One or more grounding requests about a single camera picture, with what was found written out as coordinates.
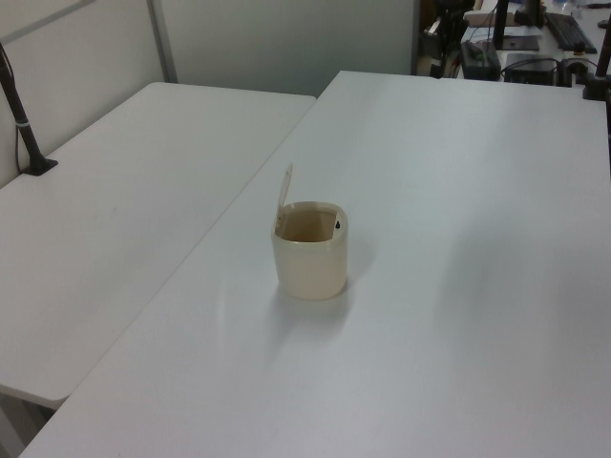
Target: electronic device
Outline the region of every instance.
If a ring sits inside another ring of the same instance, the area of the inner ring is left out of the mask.
[[[505,37],[507,8],[509,0],[498,0],[496,3],[496,20],[493,43],[500,51],[538,51],[536,36]],[[524,0],[523,9],[517,11],[514,20],[521,25],[543,27],[543,6],[541,0]]]
[[[424,54],[436,60],[440,60],[443,55],[443,44],[439,36],[441,20],[437,20],[430,27],[426,27],[420,35],[420,43]]]
[[[587,54],[596,54],[597,50],[592,41],[583,32],[573,16],[546,12],[547,27],[558,41],[558,47],[565,51],[575,51],[582,45]]]
[[[507,56],[504,81],[554,86],[555,69],[556,61],[550,55],[512,53]]]
[[[497,81],[500,78],[500,62],[491,42],[461,43],[460,66],[465,79]]]

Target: white table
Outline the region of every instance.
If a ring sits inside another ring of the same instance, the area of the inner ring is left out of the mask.
[[[313,101],[153,84],[0,190],[0,393],[61,405]]]
[[[278,290],[291,161],[327,302]],[[601,103],[340,73],[23,457],[609,456],[610,209]]]

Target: equipment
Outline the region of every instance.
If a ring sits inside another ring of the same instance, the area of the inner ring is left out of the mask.
[[[512,53],[507,56],[506,83],[554,86],[556,62],[549,55]]]
[[[493,43],[500,51],[538,51],[535,36],[512,36],[505,38],[507,8],[509,0],[498,0],[496,4],[495,34]],[[542,6],[540,0],[525,0],[524,8],[517,11],[514,20],[521,25],[543,27]]]
[[[1,43],[0,84],[2,84],[4,94],[9,101],[12,115],[15,118],[15,125],[17,126],[17,129],[23,138],[23,142],[26,145],[26,149],[28,150],[28,154],[30,155],[30,167],[20,172],[40,177],[45,172],[57,165],[57,161],[46,159],[44,156],[42,156],[40,150],[38,149],[38,144],[36,143],[36,138],[34,137],[32,127],[30,126],[26,112],[21,104],[21,99],[17,93],[17,88],[15,87],[14,75],[12,74],[9,58],[7,57]]]
[[[438,60],[438,65],[431,65],[430,75],[440,78],[445,74],[449,59],[455,56],[460,37],[467,29],[463,20],[465,12],[474,7],[475,0],[432,0],[438,14],[438,20],[421,35],[425,54]]]
[[[495,45],[489,42],[461,43],[460,65],[465,79],[497,81],[500,78],[500,62]]]
[[[580,51],[579,48],[583,46],[585,53],[597,53],[596,47],[583,32],[573,16],[546,12],[545,19],[547,19],[547,27],[549,27],[556,41],[558,41],[559,48],[565,51]]]

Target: cup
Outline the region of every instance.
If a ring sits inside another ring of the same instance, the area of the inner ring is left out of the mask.
[[[297,299],[323,300],[346,284],[348,218],[326,202],[295,202],[279,208],[272,244],[280,286]]]

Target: computer monitor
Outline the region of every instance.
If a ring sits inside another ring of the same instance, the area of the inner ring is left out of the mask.
[[[505,37],[507,8],[509,0],[498,0],[496,4],[496,21],[493,43],[498,51],[538,51],[538,40],[535,36]],[[524,26],[543,27],[541,0],[525,0],[524,8],[516,11],[515,20]]]

